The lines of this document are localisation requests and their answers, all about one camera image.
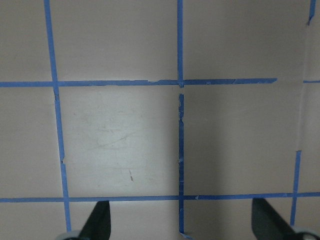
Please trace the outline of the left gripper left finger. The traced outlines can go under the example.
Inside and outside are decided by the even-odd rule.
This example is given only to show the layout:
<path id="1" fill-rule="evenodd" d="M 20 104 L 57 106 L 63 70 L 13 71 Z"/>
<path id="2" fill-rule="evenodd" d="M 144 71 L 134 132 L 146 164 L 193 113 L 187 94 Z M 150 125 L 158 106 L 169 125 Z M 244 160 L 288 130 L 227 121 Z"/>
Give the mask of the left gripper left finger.
<path id="1" fill-rule="evenodd" d="M 98 201 L 79 233 L 80 240 L 109 240 L 111 212 L 109 201 Z"/>

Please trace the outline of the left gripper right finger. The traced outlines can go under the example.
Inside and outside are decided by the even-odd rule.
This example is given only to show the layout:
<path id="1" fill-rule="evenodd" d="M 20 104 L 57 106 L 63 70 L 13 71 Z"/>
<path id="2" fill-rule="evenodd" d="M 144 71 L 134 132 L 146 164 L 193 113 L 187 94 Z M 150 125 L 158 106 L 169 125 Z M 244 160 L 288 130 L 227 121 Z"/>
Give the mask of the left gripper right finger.
<path id="1" fill-rule="evenodd" d="M 257 240 L 287 240 L 296 233 L 264 198 L 252 199 L 251 229 Z"/>

